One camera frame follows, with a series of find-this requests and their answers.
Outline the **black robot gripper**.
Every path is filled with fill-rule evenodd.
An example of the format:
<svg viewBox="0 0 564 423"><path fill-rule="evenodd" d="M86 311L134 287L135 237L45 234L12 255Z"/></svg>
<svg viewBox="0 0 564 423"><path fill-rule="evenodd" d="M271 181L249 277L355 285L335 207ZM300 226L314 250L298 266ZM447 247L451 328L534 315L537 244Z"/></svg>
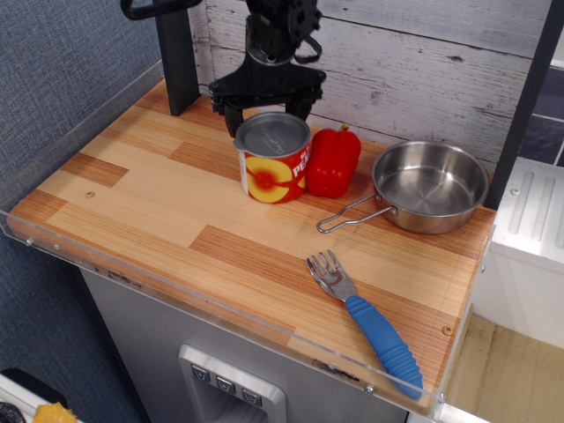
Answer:
<svg viewBox="0 0 564 423"><path fill-rule="evenodd" d="M245 56L234 72L209 85L212 109L225 117L229 135L244 122L243 109L283 104L286 112L306 121L323 96L322 70L290 62L267 66Z"/></svg>

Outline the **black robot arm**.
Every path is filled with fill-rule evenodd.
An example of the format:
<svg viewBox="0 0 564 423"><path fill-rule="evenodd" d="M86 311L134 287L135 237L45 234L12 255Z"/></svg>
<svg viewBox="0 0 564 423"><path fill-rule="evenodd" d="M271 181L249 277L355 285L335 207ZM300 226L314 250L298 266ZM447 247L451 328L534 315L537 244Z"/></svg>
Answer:
<svg viewBox="0 0 564 423"><path fill-rule="evenodd" d="M122 1L129 20L155 19L169 108L180 115L199 95L196 59L188 10L196 1L151 1L136 7ZM249 108L284 105L286 112L307 119L323 96L326 74L311 68L323 49L313 39L322 13L315 1L249 1L245 56L241 66L209 85L214 112L224 116L229 134Z"/></svg>

